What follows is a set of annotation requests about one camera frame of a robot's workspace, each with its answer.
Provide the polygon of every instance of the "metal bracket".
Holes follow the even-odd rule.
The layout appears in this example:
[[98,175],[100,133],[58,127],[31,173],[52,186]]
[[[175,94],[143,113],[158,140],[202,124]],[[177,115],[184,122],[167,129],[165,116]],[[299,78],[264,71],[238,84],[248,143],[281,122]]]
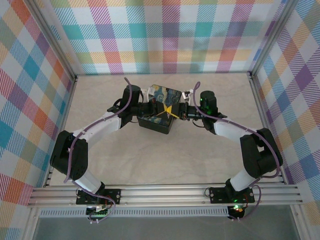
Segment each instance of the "metal bracket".
[[210,187],[209,196],[211,204],[252,204],[255,202],[252,188],[246,188],[241,194],[230,199],[224,187]]
[[[76,192],[77,198],[75,201],[76,205],[110,205],[112,204],[111,201],[106,200],[104,198],[97,198],[94,196],[89,195],[88,193],[78,190]],[[115,204],[120,204],[121,199],[121,189],[104,189],[101,193],[102,196],[109,197],[115,201]]]

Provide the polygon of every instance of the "cable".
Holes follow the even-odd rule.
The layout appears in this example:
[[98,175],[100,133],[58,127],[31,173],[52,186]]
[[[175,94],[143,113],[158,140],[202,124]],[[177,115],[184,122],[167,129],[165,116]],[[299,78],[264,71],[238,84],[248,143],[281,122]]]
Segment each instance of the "cable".
[[[97,224],[99,224],[99,223],[102,222],[103,220],[107,219],[107,218],[110,216],[110,214],[116,209],[116,202],[115,202],[112,198],[107,197],[107,196],[101,196],[101,195],[92,193],[92,192],[88,191],[87,189],[81,187],[81,186],[80,186],[79,184],[77,184],[75,181],[72,181],[72,183],[73,183],[74,185],[76,185],[78,188],[80,188],[82,191],[84,191],[86,194],[89,194],[89,195],[91,195],[91,196],[93,196],[93,197],[97,197],[97,198],[101,198],[101,199],[106,199],[106,200],[112,202],[112,206],[113,206],[112,211],[109,211],[109,213],[108,213],[106,216],[104,216],[103,218],[101,218],[100,220],[97,219],[97,220],[96,220],[96,223],[97,223]],[[90,222],[92,223],[93,220],[92,220],[92,218],[91,218],[91,215],[92,215],[92,213],[89,214],[89,220],[90,220]]]
[[139,121],[130,121],[130,123],[133,123],[133,124],[137,124]]
[[246,194],[243,194],[243,195],[244,195],[244,197],[245,197],[245,201],[246,201],[245,208],[247,208],[247,207],[248,207],[248,197],[247,197],[247,195],[246,195]]
[[205,128],[204,126],[199,126],[199,125],[197,125],[197,124],[195,124],[195,122],[194,122],[195,120],[194,119],[192,119],[192,123],[193,123],[193,125],[195,125],[196,127],[198,127],[198,128]]
[[205,195],[207,198],[210,198],[210,196],[208,196],[208,195],[206,194],[207,189],[209,189],[209,188],[211,188],[211,186],[208,186],[208,187],[204,190],[204,195]]
[[142,93],[142,91],[140,91],[140,95],[141,95],[141,98],[142,98],[142,103],[144,102],[144,94]]
[[273,156],[273,158],[274,158],[275,164],[276,164],[276,173],[275,173],[274,175],[272,175],[272,176],[262,176],[261,178],[265,178],[265,179],[273,179],[273,178],[276,178],[276,177],[279,175],[279,172],[280,172],[280,163],[279,163],[279,159],[278,159],[278,157],[277,157],[277,154],[276,154],[275,150],[273,150],[273,148],[272,148],[272,146],[270,145],[270,143],[268,143],[268,141],[267,141],[264,137],[262,137],[259,133],[251,130],[250,128],[247,128],[247,127],[245,127],[245,126],[242,126],[242,125],[240,125],[239,123],[236,123],[236,122],[234,122],[234,121],[226,120],[226,119],[224,119],[224,118],[218,118],[218,117],[215,117],[215,116],[210,116],[210,115],[205,114],[204,112],[202,112],[202,111],[199,109],[199,107],[197,106],[197,104],[196,104],[196,90],[200,87],[200,85],[201,85],[201,83],[198,81],[198,82],[195,84],[194,89],[193,89],[193,103],[194,103],[195,109],[196,109],[200,114],[202,114],[203,116],[205,116],[205,117],[207,117],[207,118],[214,119],[214,120],[219,120],[219,121],[222,121],[222,122],[225,122],[225,123],[228,123],[228,124],[232,124],[232,125],[240,128],[240,129],[243,129],[243,130],[245,130],[245,131],[247,131],[247,132],[249,132],[249,133],[252,133],[252,134],[256,135],[257,137],[259,137],[259,139],[262,140],[262,141],[265,143],[265,145],[269,148],[269,150],[270,150],[270,152],[272,153],[272,156]]
[[115,102],[114,102],[114,104],[113,104],[113,106],[115,106],[115,107],[116,107],[116,106],[117,106],[117,104],[118,104],[118,103],[120,103],[120,102],[121,102],[121,98],[119,98],[117,101],[115,101]]
[[113,203],[111,203],[110,206],[107,207],[107,209],[110,209],[112,206],[113,206]]
[[75,190],[75,195],[77,196],[77,197],[79,197],[79,198],[84,198],[86,201],[91,201],[91,202],[93,202],[93,203],[95,203],[95,204],[99,204],[98,202],[97,202],[97,200],[93,197],[93,196],[87,196],[87,195],[81,195],[81,194],[79,194],[79,188],[77,188],[76,190]]
[[66,173],[66,177],[63,181],[63,183],[66,183],[68,180],[69,180],[69,177],[70,177],[70,172],[71,172],[71,162],[72,162],[72,153],[73,153],[73,150],[74,150],[74,147],[75,147],[75,144],[76,144],[76,141],[85,133],[87,132],[90,128],[92,128],[93,126],[103,122],[103,121],[106,121],[108,119],[111,119],[113,118],[114,116],[117,116],[118,114],[122,113],[130,104],[131,102],[131,98],[132,98],[132,86],[131,86],[131,83],[129,82],[129,80],[125,77],[124,80],[128,83],[129,85],[129,90],[130,90],[130,95],[129,95],[129,99],[128,99],[128,102],[126,103],[126,105],[120,109],[119,111],[117,111],[116,113],[110,115],[110,116],[107,116],[106,118],[101,118],[93,123],[91,123],[89,126],[87,126],[83,131],[81,131],[76,137],[75,139],[72,141],[72,144],[71,144],[71,147],[70,147],[70,151],[69,151],[69,158],[68,158],[68,169],[67,169],[67,173]]
[[259,206],[259,204],[260,204],[261,196],[262,196],[261,187],[258,186],[258,185],[253,185],[252,187],[253,187],[253,188],[254,188],[254,187],[257,187],[257,188],[259,189],[258,202],[257,202],[256,205],[254,206],[254,208],[252,209],[252,211],[249,212],[247,215],[245,215],[241,220],[246,219],[246,218],[248,218],[249,216],[251,216],[251,215],[257,210],[257,208],[258,208],[258,206]]
[[231,219],[232,222],[233,222],[234,220],[238,220],[238,221],[239,221],[239,218],[236,218],[236,217],[231,216],[231,215],[229,215],[229,217],[232,218],[232,219]]

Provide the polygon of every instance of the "plaid wallpaper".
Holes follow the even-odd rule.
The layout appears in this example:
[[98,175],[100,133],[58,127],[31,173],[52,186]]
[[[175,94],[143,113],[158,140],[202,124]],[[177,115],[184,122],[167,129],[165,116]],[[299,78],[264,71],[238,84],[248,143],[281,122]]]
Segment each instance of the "plaid wallpaper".
[[79,74],[246,72],[287,0],[37,0]]
[[23,0],[0,1],[0,240],[19,238],[72,82]]
[[320,0],[300,0],[257,85],[291,184],[320,236]]

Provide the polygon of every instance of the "vent grille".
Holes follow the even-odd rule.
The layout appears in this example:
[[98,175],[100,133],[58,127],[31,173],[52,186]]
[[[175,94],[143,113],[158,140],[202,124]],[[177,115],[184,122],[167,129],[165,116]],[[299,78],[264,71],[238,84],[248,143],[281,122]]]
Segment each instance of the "vent grille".
[[[228,208],[210,207],[117,207],[112,217],[205,217],[228,216]],[[79,208],[44,208],[41,218],[78,218],[86,216],[86,209]]]
[[86,208],[44,208],[41,210],[40,218],[78,218],[86,215]]
[[200,217],[227,216],[227,207],[140,207],[119,208],[114,217]]

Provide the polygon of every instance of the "marble surface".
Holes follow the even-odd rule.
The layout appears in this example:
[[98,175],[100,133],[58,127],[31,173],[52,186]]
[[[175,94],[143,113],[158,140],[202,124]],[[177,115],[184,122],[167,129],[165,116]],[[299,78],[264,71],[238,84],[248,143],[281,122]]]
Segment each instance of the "marble surface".
[[[262,127],[244,73],[126,77],[142,89],[157,84],[185,91],[201,81],[197,101],[202,91],[214,91],[221,113],[245,126]],[[72,132],[102,116],[125,87],[123,75],[80,76],[65,129]],[[240,145],[197,128],[191,121],[176,120],[168,135],[128,123],[92,147],[88,168],[107,185],[197,184],[224,183],[243,168],[243,163]],[[55,170],[50,184],[63,185],[64,178]]]

